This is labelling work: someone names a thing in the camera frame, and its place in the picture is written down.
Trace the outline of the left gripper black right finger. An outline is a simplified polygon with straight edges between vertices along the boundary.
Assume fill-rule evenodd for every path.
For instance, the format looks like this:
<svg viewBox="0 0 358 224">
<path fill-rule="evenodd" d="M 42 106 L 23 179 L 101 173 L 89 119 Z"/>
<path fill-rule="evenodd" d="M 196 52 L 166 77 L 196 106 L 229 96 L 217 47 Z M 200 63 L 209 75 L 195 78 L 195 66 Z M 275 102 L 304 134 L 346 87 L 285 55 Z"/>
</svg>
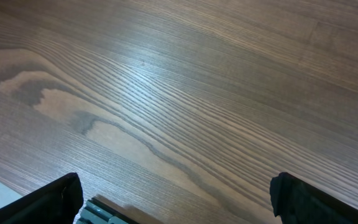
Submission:
<svg viewBox="0 0 358 224">
<path fill-rule="evenodd" d="M 358 209 L 287 172 L 271 179 L 269 193 L 273 214 L 283 224 L 358 223 Z"/>
</svg>

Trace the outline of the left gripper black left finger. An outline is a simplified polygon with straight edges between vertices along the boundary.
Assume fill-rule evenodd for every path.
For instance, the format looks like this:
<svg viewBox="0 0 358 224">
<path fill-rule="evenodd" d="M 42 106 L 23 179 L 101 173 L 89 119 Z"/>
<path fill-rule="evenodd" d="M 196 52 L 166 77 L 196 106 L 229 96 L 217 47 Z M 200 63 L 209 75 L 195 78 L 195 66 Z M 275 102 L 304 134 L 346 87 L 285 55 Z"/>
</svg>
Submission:
<svg viewBox="0 0 358 224">
<path fill-rule="evenodd" d="M 0 208 L 0 224 L 73 223 L 83 202 L 80 178 L 71 172 Z"/>
</svg>

